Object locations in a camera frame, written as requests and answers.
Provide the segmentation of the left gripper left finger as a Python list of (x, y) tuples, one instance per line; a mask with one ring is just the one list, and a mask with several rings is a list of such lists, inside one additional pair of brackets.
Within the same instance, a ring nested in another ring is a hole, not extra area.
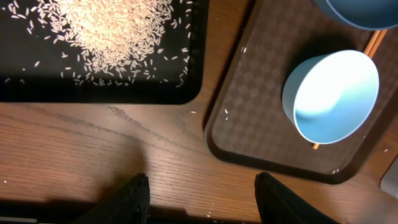
[(140, 173), (71, 224), (146, 224), (149, 205), (149, 179)]

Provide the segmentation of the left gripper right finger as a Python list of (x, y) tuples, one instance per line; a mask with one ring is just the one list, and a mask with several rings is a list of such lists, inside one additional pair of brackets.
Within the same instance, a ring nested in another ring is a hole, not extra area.
[(338, 224), (267, 172), (256, 176), (254, 186), (263, 224)]

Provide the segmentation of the light blue small bowl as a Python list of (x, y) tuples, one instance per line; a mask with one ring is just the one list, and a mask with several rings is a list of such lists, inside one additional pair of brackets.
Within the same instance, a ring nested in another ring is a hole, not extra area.
[(296, 66), (283, 87), (282, 107), (304, 139), (333, 144), (367, 120), (378, 92), (372, 59), (357, 50), (341, 50)]

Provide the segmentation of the pile of rice grains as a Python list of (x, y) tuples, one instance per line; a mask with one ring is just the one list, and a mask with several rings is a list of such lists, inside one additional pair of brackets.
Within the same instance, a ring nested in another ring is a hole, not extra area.
[(183, 87), (193, 1), (1, 2), (1, 86)]

